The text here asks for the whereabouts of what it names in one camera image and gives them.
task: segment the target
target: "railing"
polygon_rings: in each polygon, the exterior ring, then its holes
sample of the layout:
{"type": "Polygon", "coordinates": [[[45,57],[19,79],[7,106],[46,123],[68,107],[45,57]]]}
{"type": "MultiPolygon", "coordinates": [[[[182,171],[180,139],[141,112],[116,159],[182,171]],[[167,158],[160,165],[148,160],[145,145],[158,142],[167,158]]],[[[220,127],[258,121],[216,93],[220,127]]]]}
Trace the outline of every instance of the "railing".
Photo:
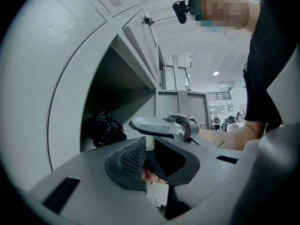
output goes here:
{"type": "Polygon", "coordinates": [[[206,97],[208,101],[231,99],[230,92],[209,92],[206,93],[206,97]]]}

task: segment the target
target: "black bag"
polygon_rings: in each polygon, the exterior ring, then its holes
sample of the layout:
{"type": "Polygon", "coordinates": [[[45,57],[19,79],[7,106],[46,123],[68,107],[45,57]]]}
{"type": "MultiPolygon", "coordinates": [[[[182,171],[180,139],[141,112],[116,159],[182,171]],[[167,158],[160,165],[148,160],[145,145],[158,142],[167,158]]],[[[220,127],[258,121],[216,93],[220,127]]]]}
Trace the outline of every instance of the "black bag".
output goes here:
{"type": "Polygon", "coordinates": [[[123,126],[107,111],[87,119],[82,124],[82,134],[92,139],[96,148],[127,140],[123,126]]]}

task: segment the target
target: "black shirt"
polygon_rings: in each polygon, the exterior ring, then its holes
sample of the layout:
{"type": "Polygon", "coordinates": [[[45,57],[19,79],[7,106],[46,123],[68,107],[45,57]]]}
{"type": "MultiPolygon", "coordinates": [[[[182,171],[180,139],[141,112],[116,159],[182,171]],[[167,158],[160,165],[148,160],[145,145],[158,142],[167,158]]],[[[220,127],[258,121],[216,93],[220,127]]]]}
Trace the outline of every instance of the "black shirt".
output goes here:
{"type": "Polygon", "coordinates": [[[274,7],[261,0],[261,10],[250,40],[250,52],[244,67],[247,89],[245,120],[267,122],[266,131],[277,128],[282,120],[267,88],[292,55],[297,39],[287,20],[281,21],[274,7]]]}

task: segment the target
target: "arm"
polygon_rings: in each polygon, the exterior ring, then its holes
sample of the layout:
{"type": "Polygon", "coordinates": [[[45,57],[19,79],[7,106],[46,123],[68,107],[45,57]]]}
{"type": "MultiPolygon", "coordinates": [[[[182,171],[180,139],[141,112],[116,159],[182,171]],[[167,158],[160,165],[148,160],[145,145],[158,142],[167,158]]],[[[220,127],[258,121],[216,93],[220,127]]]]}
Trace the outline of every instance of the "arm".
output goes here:
{"type": "Polygon", "coordinates": [[[248,141],[261,138],[264,129],[265,122],[263,121],[246,121],[244,127],[240,127],[232,132],[200,129],[199,135],[212,143],[225,141],[222,147],[224,149],[243,150],[248,141]]]}

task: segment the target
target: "person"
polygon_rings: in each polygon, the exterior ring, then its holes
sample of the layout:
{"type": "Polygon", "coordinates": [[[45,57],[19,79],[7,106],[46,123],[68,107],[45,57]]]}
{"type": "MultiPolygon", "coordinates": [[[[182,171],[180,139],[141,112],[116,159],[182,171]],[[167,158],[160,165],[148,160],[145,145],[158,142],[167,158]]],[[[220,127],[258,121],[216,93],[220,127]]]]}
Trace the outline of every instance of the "person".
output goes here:
{"type": "Polygon", "coordinates": [[[245,126],[227,133],[199,132],[213,143],[224,141],[223,149],[243,150],[248,141],[261,138],[282,123],[266,89],[289,60],[297,36],[269,0],[195,0],[194,4],[191,15],[202,26],[244,29],[252,36],[243,70],[247,90],[245,126]]]}

